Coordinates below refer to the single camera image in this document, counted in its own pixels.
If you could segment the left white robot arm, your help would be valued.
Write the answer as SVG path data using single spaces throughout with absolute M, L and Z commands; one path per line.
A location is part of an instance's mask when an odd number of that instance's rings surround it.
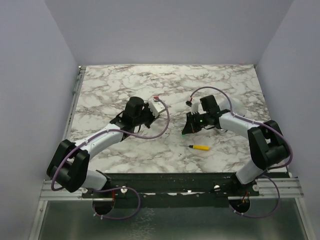
M 149 128 L 166 110 L 158 99 L 145 102 L 131 97 L 124 110 L 107 126 L 82 140 L 63 140 L 46 170 L 53 183 L 73 193 L 80 188 L 92 189 L 97 196 L 106 197 L 111 190 L 109 178 L 102 172 L 89 170 L 89 163 L 97 154 L 108 147 L 134 135 L 135 128 Z

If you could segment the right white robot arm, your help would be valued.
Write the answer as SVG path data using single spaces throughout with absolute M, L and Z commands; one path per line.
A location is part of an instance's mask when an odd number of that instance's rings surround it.
M 213 95 L 202 97 L 195 103 L 192 103 L 190 98 L 185 103 L 190 107 L 190 111 L 186 114 L 186 123 L 181 134 L 217 129 L 230 131 L 248 140 L 251 160 L 234 174 L 235 180 L 229 184 L 230 191 L 240 196 L 247 191 L 249 183 L 273 165 L 288 158 L 290 149 L 277 122 L 244 120 L 243 116 L 231 112 L 233 103 L 226 99 L 218 104 Z

